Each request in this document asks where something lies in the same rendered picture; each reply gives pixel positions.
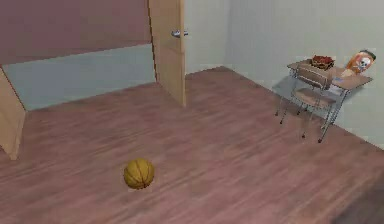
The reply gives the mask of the red crown with jewels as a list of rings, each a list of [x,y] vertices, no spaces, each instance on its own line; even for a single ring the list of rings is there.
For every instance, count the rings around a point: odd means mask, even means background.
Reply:
[[[334,60],[329,56],[314,55],[311,59],[311,65],[319,69],[328,70],[333,67]]]

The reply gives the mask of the light wooden room door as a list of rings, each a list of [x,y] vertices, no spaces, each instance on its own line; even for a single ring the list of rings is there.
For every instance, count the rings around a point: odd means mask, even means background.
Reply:
[[[186,106],[185,37],[171,31],[184,29],[184,0],[148,0],[157,81]]]

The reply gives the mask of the orange basketball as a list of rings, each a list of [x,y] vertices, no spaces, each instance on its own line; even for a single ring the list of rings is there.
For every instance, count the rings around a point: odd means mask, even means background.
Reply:
[[[123,177],[128,187],[135,190],[144,189],[154,179],[154,166],[143,158],[131,160],[123,170]]]

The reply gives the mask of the brown metal-legged chair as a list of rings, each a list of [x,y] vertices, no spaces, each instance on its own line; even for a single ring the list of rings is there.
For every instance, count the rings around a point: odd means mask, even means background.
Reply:
[[[283,110],[280,123],[283,123],[288,107],[294,100],[299,101],[300,106],[305,105],[306,107],[311,108],[312,111],[302,129],[301,137],[305,138],[309,122],[312,120],[314,112],[324,110],[326,111],[326,116],[324,123],[321,126],[322,135],[319,138],[319,141],[322,141],[326,133],[326,127],[328,126],[332,109],[336,104],[334,99],[325,94],[332,84],[332,75],[327,71],[311,65],[298,65],[295,69],[293,78],[294,82],[290,88],[290,97],[287,99],[287,105]]]

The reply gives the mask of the brown metal-legged desk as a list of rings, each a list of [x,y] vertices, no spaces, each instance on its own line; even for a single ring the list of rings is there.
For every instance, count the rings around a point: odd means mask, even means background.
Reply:
[[[298,61],[298,62],[289,64],[288,68],[292,71],[292,78],[293,78],[293,75],[295,74],[295,69],[297,68],[298,65],[311,65],[311,63],[310,63],[309,59],[306,59],[306,60],[302,60],[302,61]],[[332,84],[330,85],[330,88],[325,92],[325,94],[328,97],[331,97],[332,99],[334,99],[336,101],[336,104],[334,105],[332,112],[331,112],[330,120],[328,121],[328,126],[326,127],[326,133],[327,133],[329,127],[331,125],[333,125],[334,122],[336,121],[336,118],[337,118],[337,116],[338,116],[338,114],[342,108],[342,105],[343,105],[346,97],[348,96],[348,94],[351,93],[353,90],[355,90],[359,87],[362,87],[363,85],[372,81],[371,77],[364,76],[364,75],[342,77],[341,73],[344,70],[345,70],[345,68],[340,68],[340,67],[332,67],[328,70],[324,70],[324,71],[329,72],[332,75]],[[342,78],[343,81],[342,82],[333,82],[333,78],[335,78],[335,77]],[[280,101],[279,101],[279,104],[278,104],[276,112],[275,112],[276,116],[279,115],[279,112],[282,109],[283,100],[284,99],[287,100],[289,97],[284,97],[284,96],[280,97]],[[303,106],[299,105],[299,109],[297,110],[297,114],[300,114],[302,108],[310,109],[312,111],[311,108],[308,108],[305,105],[303,105]]]

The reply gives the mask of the orange skull-print bottle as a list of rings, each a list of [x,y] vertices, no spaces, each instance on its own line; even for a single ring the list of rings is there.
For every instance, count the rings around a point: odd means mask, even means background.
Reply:
[[[342,77],[361,75],[375,62],[376,55],[369,50],[360,50],[356,53],[345,66],[341,73]]]

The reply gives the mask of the light wooden cupboard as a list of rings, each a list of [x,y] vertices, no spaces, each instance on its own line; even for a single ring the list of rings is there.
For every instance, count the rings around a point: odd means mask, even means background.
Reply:
[[[26,110],[0,66],[0,146],[11,160],[19,154]]]

